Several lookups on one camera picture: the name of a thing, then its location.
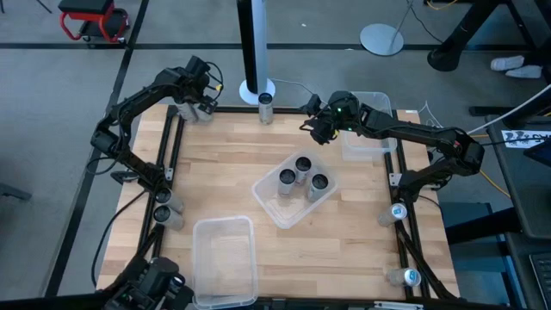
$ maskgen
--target sticker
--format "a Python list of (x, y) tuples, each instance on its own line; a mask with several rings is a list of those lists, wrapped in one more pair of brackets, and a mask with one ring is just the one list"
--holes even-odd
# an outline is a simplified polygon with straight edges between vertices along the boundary
[(551, 138), (551, 132), (549, 131), (535, 131), (535, 130), (502, 130), (503, 140), (518, 140), (505, 143), (509, 148), (531, 148), (537, 146), (545, 139)]

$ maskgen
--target yellow cable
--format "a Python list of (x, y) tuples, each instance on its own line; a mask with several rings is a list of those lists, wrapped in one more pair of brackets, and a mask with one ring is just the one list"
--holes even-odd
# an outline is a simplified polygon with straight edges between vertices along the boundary
[(498, 189), (500, 192), (502, 192), (504, 195), (506, 195), (507, 197), (511, 198), (511, 195), (509, 195), (506, 191), (504, 191), (502, 188), (499, 187), (499, 185), (497, 185), (494, 181), (492, 181), (492, 179), (486, 174), (484, 173), (484, 171), (480, 170), (480, 174), (486, 178), (486, 180), (488, 180), (488, 182), (496, 189)]
[(452, 5), (452, 4), (454, 4), (454, 3), (458, 2), (458, 1), (459, 1), (459, 0), (454, 0), (454, 1), (448, 3), (448, 4), (444, 5), (444, 6), (435, 7), (434, 5), (432, 5), (432, 0), (429, 0), (429, 1), (427, 1), (427, 5), (430, 6), (431, 9), (441, 10), (441, 9), (446, 9), (446, 8), (448, 8), (450, 5)]

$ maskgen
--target table leg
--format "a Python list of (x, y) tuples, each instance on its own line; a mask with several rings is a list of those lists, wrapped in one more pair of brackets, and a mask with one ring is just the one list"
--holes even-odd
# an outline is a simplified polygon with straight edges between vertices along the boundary
[(16, 189), (14, 187), (11, 187), (9, 185), (0, 183), (0, 195), (4, 196), (12, 196), (17, 199), (21, 199), (23, 201), (27, 201), (31, 199), (31, 195), (27, 192), (24, 192), (22, 190)]
[(521, 231), (515, 208), (508, 208), (494, 214), (470, 220), (465, 223), (446, 228), (448, 243), (451, 245), (474, 240), (487, 236), (495, 236), (500, 233)]
[(454, 32), (444, 43), (429, 53), (429, 65), (439, 71), (453, 71), (459, 65), (463, 49), (488, 16), (498, 7), (500, 0), (484, 0), (473, 3)]

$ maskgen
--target black metal frame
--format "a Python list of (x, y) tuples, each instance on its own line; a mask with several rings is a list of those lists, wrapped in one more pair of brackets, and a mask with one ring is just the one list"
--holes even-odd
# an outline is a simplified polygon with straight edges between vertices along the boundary
[[(136, 17), (132, 33), (130, 34), (130, 38), (125, 44), (108, 44), (108, 43), (94, 43), (94, 44), (71, 44), (71, 43), (1, 43), (0, 42), (0, 49), (74, 49), (74, 50), (82, 50), (82, 49), (97, 49), (97, 50), (103, 50), (103, 49), (123, 49), (125, 50), (124, 56), (121, 61), (121, 67), (118, 71), (115, 85), (113, 87), (113, 92), (109, 98), (108, 106), (106, 107), (106, 110), (108, 110), (112, 105), (116, 104), (119, 95), (121, 93), (122, 84), (124, 82), (125, 76), (127, 74), (128, 66), (130, 64), (130, 60), (133, 55), (134, 50), (185, 50), (185, 49), (204, 49), (204, 50), (220, 50), (220, 49), (226, 49), (226, 50), (238, 50), (241, 49), (241, 44), (239, 43), (183, 43), (183, 44), (173, 44), (173, 43), (154, 43), (154, 44), (147, 44), (147, 43), (136, 43), (136, 40), (139, 35), (139, 31), (141, 29), (141, 25), (143, 23), (143, 20), (145, 18), (145, 13), (147, 10), (147, 6), (149, 4), (149, 0), (142, 0), (141, 5), (139, 7), (138, 15)], [(514, 5), (508, 5), (509, 10), (511, 11), (511, 14), (513, 16), (519, 16), (517, 13)], [(413, 44), (408, 45), (406, 44), (404, 46), (404, 50), (406, 51), (431, 51), (435, 49), (436, 47), (439, 47), (438, 45), (428, 45), (428, 44)], [(521, 52), (521, 51), (528, 51), (532, 48), (532, 46), (526, 46), (526, 45), (467, 45), (465, 47), (466, 50), (470, 51), (496, 51), (496, 52)], [(359, 44), (331, 44), (331, 43), (269, 43), (268, 49), (270, 50), (344, 50), (344, 49), (352, 49), (352, 50), (363, 50), (363, 47)], [(219, 112), (227, 112), (227, 113), (256, 113), (257, 110), (255, 108), (250, 107), (218, 107)], [(283, 114), (300, 114), (300, 111), (297, 108), (275, 108), (275, 113), (283, 113)], [(170, 124), (171, 121), (168, 121), (169, 115), (167, 114), (167, 120), (165, 122), (165, 130), (167, 133), (170, 132)], [(176, 133), (176, 143), (175, 148), (173, 148), (173, 156), (170, 161), (170, 167), (175, 169), (176, 168), (176, 159), (177, 159), (177, 152), (175, 150), (179, 149), (179, 143), (181, 141), (181, 129), (183, 129), (183, 121), (178, 122), (178, 129)], [(158, 160), (160, 158), (164, 158), (164, 152), (161, 152), (161, 150), (164, 150), (167, 143), (164, 141), (164, 139), (168, 140), (168, 134), (166, 134), (166, 138), (163, 138), (161, 141), (161, 147), (159, 147), (159, 154), (158, 154)], [(98, 150), (93, 149), (90, 152), (89, 160), (98, 158), (100, 156), (100, 152)], [(392, 160), (390, 160), (390, 157), (385, 156), (385, 162), (387, 164), (388, 171), (392, 171)], [(97, 162), (92, 163), (89, 166), (90, 171), (96, 171), (97, 169)], [(77, 192), (75, 194), (75, 197), (73, 199), (73, 202), (71, 204), (71, 219), (69, 221), (69, 225), (65, 230), (65, 236), (62, 242), (62, 245), (59, 248), (58, 256), (56, 259), (56, 262), (53, 266), (53, 271), (51, 273), (51, 277), (49, 280), (49, 283), (46, 287), (45, 296), (55, 296), (58, 294), (59, 286), (61, 284), (61, 281), (63, 279), (63, 274), (65, 272), (65, 267), (68, 263), (69, 257), (71, 255), (71, 249), (74, 244), (74, 241), (77, 237), (78, 228), (80, 225), (80, 221), (84, 214), (84, 209), (86, 207), (86, 202), (88, 200), (88, 196), (90, 194), (91, 185), (93, 183), (94, 176), (91, 174), (87, 174), (83, 172), (83, 175), (81, 176), (81, 180), (79, 183), (79, 186), (77, 188)], [(144, 218), (144, 225), (142, 227), (142, 233), (140, 235), (140, 243), (143, 244), (145, 242), (145, 236), (146, 232), (149, 231), (149, 228), (151, 227), (151, 219), (152, 219), (152, 204), (148, 201), (147, 204), (147, 210), (145, 213)], [(397, 241), (399, 245), (399, 256), (400, 256), (400, 265), (401, 266), (407, 266), (407, 255), (406, 250), (404, 248), (404, 245), (401, 241)], [(154, 255), (158, 255), (160, 252), (160, 245), (161, 243), (158, 242), (154, 246)], [(410, 289), (406, 290), (406, 296), (410, 297), (412, 296), (412, 292)], [(257, 303), (265, 302), (266, 300), (263, 298), (259, 298)], [(291, 301), (301, 301), (301, 300), (287, 300), (286, 302)], [(329, 306), (334, 306), (335, 302), (337, 302), (339, 305), (343, 304), (346, 301), (320, 301), (322, 304), (323, 302), (326, 302)], [(351, 302), (350, 304), (361, 304), (364, 303), (364, 301), (358, 302)]]

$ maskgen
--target red stool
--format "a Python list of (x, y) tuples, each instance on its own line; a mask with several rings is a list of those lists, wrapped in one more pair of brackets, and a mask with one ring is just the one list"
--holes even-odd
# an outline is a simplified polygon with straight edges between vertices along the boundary
[[(115, 9), (113, 0), (63, 0), (58, 7), (62, 12), (59, 23), (72, 40), (90, 41), (90, 37), (103, 37), (107, 42), (124, 42), (122, 35), (130, 28), (128, 13)], [(77, 35), (65, 25), (66, 16), (85, 21)]]

